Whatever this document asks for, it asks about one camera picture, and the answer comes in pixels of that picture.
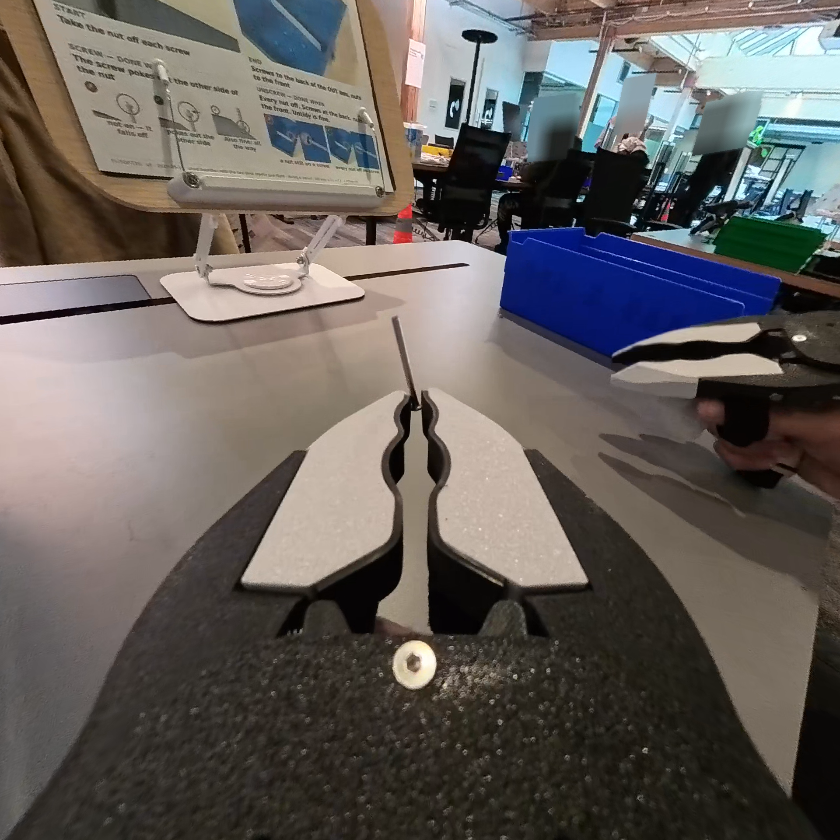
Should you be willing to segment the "person's right hand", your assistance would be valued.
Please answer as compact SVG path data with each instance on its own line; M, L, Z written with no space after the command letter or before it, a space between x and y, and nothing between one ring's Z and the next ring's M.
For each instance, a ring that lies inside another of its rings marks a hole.
M696 414L716 438L714 449L731 470L753 473L783 465L824 496L839 500L838 404L811 410L749 402L751 415L761 416L761 439L738 446L721 436L728 419L728 402L696 399Z

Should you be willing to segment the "blue plastic divided bin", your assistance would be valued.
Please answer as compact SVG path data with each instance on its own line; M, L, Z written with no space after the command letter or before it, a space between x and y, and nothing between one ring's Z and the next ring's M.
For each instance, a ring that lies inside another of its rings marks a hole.
M510 234L500 308L605 356L660 333L763 316L777 276L581 227Z

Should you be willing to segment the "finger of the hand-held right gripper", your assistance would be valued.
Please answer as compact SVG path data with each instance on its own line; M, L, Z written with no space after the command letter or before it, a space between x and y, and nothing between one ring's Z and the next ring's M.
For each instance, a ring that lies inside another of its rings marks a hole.
M752 353L735 353L705 360L643 360L617 371L611 384L654 396L691 399L700 381L782 374L781 365Z
M788 361L783 337L758 319L711 322L642 339L615 352L622 366L702 362L710 366L780 366Z

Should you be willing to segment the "printed instruction sheet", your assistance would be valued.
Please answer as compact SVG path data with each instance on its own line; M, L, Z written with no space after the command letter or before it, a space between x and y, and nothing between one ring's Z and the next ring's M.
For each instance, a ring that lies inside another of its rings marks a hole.
M35 2L97 169L394 192L357 2Z

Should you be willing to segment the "green plastic bin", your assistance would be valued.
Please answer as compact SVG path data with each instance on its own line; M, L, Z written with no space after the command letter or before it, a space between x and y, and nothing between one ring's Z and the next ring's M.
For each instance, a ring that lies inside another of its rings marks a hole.
M826 241L820 230L756 217L733 216L717 232L714 253L798 274Z

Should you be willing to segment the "brown cloth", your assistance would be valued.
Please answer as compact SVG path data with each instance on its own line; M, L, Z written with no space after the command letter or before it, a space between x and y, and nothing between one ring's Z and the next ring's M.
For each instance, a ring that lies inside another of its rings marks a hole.
M1 35L3 267L193 256L200 217L146 213L114 202L53 144Z

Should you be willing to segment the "wooden office desk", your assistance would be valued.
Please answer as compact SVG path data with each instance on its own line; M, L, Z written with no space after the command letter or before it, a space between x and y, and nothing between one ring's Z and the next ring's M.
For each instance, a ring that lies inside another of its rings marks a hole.
M703 235L691 235L686 228L675 228L660 232L641 232L630 239L646 245L675 251L689 256L698 256L723 265L752 270L768 277L778 277L783 285L793 292L809 293L827 298L830 302L839 301L839 285L830 280L821 280L809 276L791 273L783 269L755 264L748 260L718 255L714 246Z

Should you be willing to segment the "instruction sheet on stand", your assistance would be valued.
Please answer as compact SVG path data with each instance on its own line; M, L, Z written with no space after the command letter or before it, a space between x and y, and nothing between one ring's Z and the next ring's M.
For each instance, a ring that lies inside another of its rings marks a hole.
M413 194L410 155L403 138L400 104L390 50L380 15L372 2L357 2L364 43L377 87L376 97L385 113L385 138L390 162L398 179L398 191L379 211L354 216L394 216ZM59 153L94 189L113 201L146 212L174 214L200 212L180 209L168 197L171 178L143 178L100 172L70 100L56 58L39 21L35 2L2 2L5 28L40 117Z

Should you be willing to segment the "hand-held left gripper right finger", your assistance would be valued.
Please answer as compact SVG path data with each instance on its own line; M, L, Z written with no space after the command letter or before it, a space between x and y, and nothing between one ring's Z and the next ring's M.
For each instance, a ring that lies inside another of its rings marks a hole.
M589 580L525 449L438 388L422 393L428 502L428 621L476 634L493 606L583 592Z

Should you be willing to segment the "black floor lamp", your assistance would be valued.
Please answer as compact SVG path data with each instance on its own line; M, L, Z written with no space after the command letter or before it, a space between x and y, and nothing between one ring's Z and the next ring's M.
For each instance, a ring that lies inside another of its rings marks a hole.
M474 59L472 62L471 75L469 80L469 93L467 98L467 107L465 111L464 124L469 124L473 112L473 105L476 93L476 82L478 77L478 67L480 61L480 51L482 46L492 45L497 42L498 36L485 29L470 28L463 30L461 34L464 41L470 43L475 47Z

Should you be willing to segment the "long metal bolt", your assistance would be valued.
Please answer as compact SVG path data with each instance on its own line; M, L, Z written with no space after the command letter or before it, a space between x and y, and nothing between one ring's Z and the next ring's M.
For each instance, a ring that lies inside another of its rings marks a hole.
M409 396L409 404L411 406L412 400L421 400L421 396L417 390L404 330L399 316L392 316L392 329L395 336L396 347L400 356L402 372L406 383L406 392Z

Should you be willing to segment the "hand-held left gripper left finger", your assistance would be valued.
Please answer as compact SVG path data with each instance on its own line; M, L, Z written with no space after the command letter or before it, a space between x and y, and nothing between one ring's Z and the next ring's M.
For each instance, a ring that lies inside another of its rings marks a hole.
M334 602L370 634L403 573L404 444L413 403L391 392L345 417L306 450L245 567L250 592Z

